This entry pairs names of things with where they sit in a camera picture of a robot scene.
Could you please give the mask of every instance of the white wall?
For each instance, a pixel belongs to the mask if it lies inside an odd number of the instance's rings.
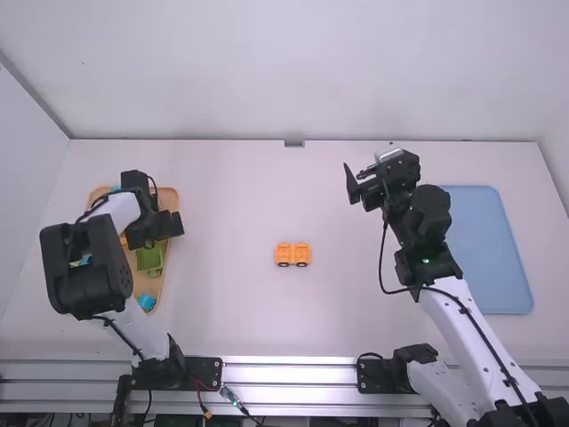
[[[564,0],[0,0],[76,137],[539,139]]]
[[[0,317],[55,183],[69,139],[0,64]]]
[[[565,210],[569,213],[569,102],[548,126],[540,141],[540,148]]]

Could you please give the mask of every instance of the blue toy piece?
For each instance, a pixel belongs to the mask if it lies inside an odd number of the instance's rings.
[[[151,311],[156,305],[156,298],[154,296],[142,294],[139,296],[139,305],[146,311]]]

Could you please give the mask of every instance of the connector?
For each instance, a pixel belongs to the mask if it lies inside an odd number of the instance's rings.
[[[223,387],[221,387],[220,388],[220,395],[223,398],[229,400],[234,407],[236,407],[237,409],[242,411],[243,403],[241,403],[241,399],[229,387],[227,387],[225,385]]]

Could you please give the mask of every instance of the tabletop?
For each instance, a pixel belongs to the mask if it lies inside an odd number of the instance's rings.
[[[92,189],[138,168],[180,194],[186,234],[172,241],[153,319],[187,354],[342,356],[429,342],[440,333],[407,294],[377,280],[381,213],[350,205],[342,164],[373,163],[388,141],[72,141],[38,228],[72,222]],[[400,141],[422,183],[491,185],[501,195],[534,298],[528,315],[489,315],[515,357],[569,358],[569,221],[532,142]],[[279,242],[308,242],[307,268],[274,264]],[[383,277],[400,287],[391,232]],[[110,333],[57,314],[38,240],[0,323],[2,359],[115,359]]]

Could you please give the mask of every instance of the wooden tray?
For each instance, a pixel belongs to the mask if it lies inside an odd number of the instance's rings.
[[[111,190],[110,186],[107,187],[98,187],[97,189],[93,190],[91,195],[89,196],[89,200],[87,201],[87,209],[91,206],[92,201],[105,194]],[[178,191],[173,189],[172,187],[158,187],[158,204],[160,205],[160,209],[164,210],[167,209],[171,212],[178,211],[179,206],[179,198],[178,198]],[[139,296],[142,294],[150,295],[156,298],[156,304],[154,308],[150,311],[144,310],[147,314],[151,314],[156,310],[158,304],[160,303],[160,294],[162,293],[162,284],[164,283],[164,276],[166,274],[166,268],[168,266],[168,245],[170,243],[170,239],[167,238],[161,242],[156,242],[157,245],[162,247],[162,251],[164,253],[164,268],[162,270],[162,274],[157,278],[150,278],[144,272],[138,272],[136,270],[136,253],[135,251],[129,251],[128,246],[126,245],[126,239],[124,236],[121,235],[121,245],[123,246],[124,253],[126,254],[126,259],[128,260],[128,264],[131,267],[132,271],[132,279],[134,281],[134,297],[138,300]]]

